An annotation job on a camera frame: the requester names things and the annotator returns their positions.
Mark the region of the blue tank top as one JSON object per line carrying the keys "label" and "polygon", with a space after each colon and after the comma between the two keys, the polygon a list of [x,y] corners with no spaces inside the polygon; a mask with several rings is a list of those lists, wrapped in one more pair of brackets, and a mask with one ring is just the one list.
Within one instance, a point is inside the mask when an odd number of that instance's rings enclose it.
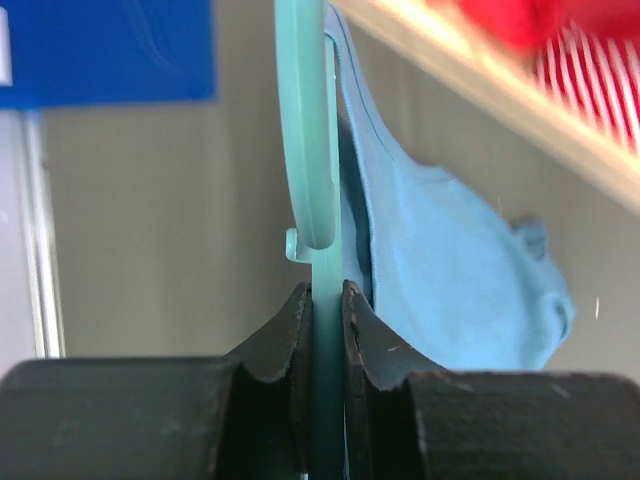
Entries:
{"label": "blue tank top", "polygon": [[344,278],[443,367],[541,369],[575,318],[544,225],[510,225],[451,173],[411,159],[379,114],[334,7],[325,35],[346,107],[338,121]]}

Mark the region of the teal plastic hanger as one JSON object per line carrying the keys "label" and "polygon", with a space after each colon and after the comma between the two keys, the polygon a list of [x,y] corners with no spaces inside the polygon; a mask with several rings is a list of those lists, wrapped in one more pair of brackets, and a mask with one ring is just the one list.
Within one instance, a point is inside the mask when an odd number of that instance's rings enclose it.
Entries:
{"label": "teal plastic hanger", "polygon": [[311,267],[311,479],[345,475],[340,181],[327,2],[274,4],[282,143],[296,225],[286,256]]}

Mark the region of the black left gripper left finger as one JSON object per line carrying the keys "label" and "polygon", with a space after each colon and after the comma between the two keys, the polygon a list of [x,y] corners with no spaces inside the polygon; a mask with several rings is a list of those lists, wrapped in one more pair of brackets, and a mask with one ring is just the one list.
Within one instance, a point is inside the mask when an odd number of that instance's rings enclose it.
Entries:
{"label": "black left gripper left finger", "polygon": [[308,473],[311,286],[298,284],[262,327],[227,355],[238,362],[219,448],[221,479],[304,479]]}

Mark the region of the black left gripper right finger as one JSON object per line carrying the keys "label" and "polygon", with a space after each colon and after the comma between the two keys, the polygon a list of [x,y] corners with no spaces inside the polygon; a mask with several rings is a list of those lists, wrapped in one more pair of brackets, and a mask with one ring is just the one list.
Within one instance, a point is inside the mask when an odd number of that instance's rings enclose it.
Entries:
{"label": "black left gripper right finger", "polygon": [[343,282],[341,309],[349,477],[422,479],[408,377],[441,366],[376,316],[353,281]]}

